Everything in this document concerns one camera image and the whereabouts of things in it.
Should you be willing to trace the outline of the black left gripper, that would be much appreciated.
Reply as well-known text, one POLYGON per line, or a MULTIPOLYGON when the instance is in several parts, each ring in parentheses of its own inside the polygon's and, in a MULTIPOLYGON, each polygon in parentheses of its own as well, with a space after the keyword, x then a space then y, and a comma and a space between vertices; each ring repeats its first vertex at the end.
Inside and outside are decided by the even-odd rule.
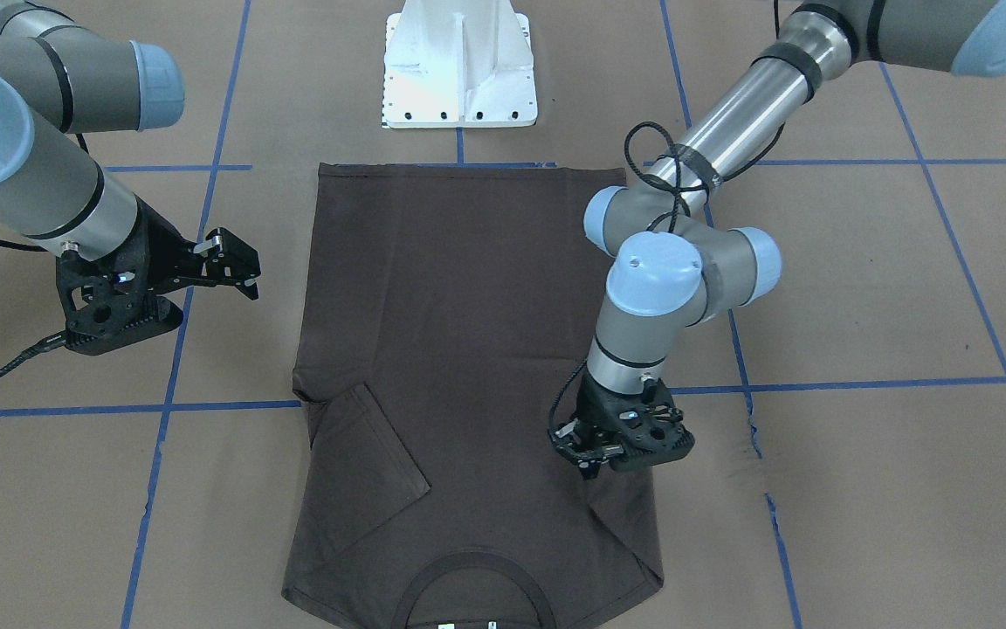
POLYGON ((642 384, 639 394, 618 394, 578 367, 548 407, 551 446, 584 480, 603 467, 631 473, 682 460, 695 447, 662 379, 644 376, 642 384))

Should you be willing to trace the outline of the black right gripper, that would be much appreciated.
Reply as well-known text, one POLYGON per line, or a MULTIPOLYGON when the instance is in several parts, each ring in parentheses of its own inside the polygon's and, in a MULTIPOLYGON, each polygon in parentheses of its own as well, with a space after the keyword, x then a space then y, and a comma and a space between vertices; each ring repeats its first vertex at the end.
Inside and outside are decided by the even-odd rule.
POLYGON ((235 287, 255 301, 260 275, 258 252, 239 235, 218 227, 195 245, 139 200, 131 234, 115 251, 96 261, 64 253, 57 261, 66 347, 99 356, 172 333, 183 311, 165 294, 198 278, 199 286, 235 287))

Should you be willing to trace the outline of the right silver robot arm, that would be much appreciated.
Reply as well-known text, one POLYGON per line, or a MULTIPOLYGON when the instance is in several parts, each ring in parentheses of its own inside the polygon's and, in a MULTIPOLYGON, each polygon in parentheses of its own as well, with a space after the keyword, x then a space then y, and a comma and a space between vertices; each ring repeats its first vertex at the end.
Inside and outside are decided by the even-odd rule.
POLYGON ((217 228, 190 240, 101 167, 77 135, 160 130, 183 116, 160 46, 112 40, 32 1, 0 1, 0 223, 56 260, 64 329, 37 353, 97 356, 183 323, 185 287, 258 297, 257 251, 217 228))

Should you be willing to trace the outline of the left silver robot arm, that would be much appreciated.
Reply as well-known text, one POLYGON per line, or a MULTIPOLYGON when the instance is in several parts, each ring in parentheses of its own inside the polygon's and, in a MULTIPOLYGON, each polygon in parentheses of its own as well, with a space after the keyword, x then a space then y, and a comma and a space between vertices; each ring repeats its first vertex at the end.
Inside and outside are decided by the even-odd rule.
POLYGON ((591 197, 584 235, 610 255, 575 407, 548 410, 548 442, 586 480, 681 460, 695 445, 664 381, 684 330, 770 294, 782 251, 758 227, 701 211, 749 176, 799 110, 858 65, 1006 75, 1006 1, 803 1, 778 17, 746 71, 682 138, 653 121, 623 142, 632 184, 591 197))

